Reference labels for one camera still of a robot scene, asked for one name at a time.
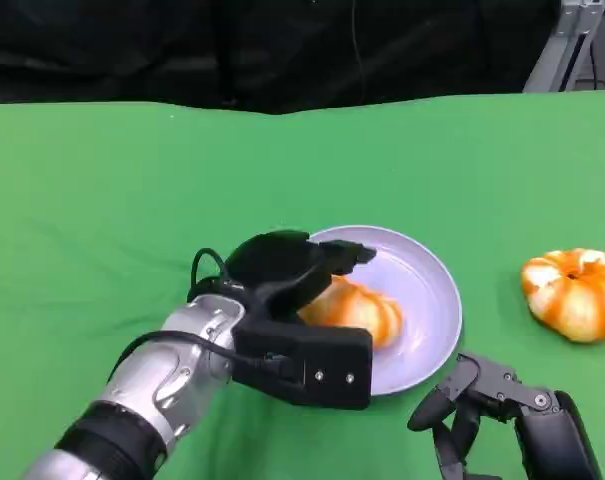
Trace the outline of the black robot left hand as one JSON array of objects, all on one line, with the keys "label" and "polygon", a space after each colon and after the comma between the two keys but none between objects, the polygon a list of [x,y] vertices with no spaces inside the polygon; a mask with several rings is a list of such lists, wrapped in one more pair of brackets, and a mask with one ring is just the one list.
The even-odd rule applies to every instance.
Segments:
[{"label": "black robot left hand", "polygon": [[298,312],[327,290],[333,277],[348,275],[375,256],[375,249],[361,243],[316,243],[307,232],[280,230],[243,242],[225,265],[230,278],[250,290],[273,320],[297,323]]}]

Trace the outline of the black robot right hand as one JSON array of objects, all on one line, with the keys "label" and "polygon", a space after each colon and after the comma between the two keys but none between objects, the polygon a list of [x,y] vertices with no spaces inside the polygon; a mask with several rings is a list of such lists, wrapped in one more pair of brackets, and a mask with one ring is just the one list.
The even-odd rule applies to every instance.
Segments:
[{"label": "black robot right hand", "polygon": [[602,477],[580,412],[568,393],[528,386],[512,367],[477,354],[457,355],[453,371],[424,397],[407,428],[432,432],[444,479],[487,479],[487,474],[469,472],[466,462],[483,417],[514,422],[529,479]]}]

